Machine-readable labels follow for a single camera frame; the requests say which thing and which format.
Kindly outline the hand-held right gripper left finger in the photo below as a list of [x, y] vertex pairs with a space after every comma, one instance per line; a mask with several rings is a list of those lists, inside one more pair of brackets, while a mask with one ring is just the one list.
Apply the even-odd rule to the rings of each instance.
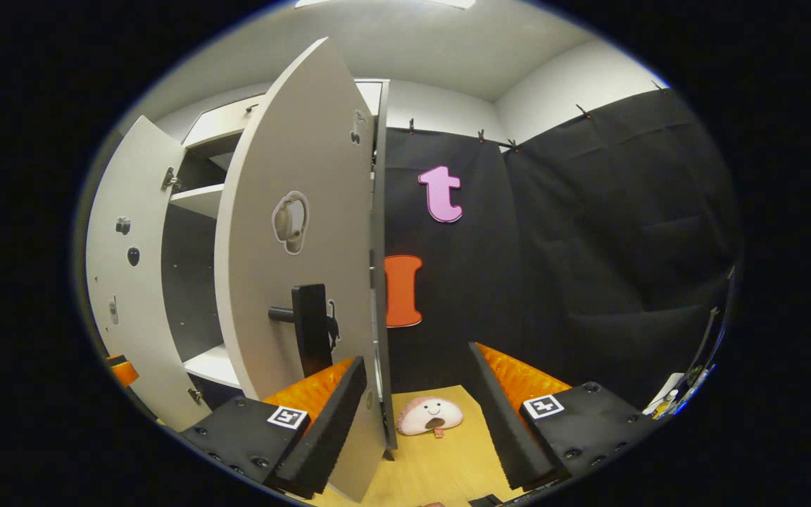
[[180, 436], [248, 481], [312, 499], [334, 472], [366, 388], [364, 359], [352, 356], [270, 401], [235, 396]]

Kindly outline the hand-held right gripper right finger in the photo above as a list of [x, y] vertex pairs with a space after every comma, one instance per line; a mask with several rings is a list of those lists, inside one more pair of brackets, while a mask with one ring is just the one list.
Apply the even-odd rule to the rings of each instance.
[[528, 492], [591, 475], [660, 427], [597, 382], [515, 394], [493, 366], [498, 351], [469, 343], [469, 393], [482, 408], [509, 487]]

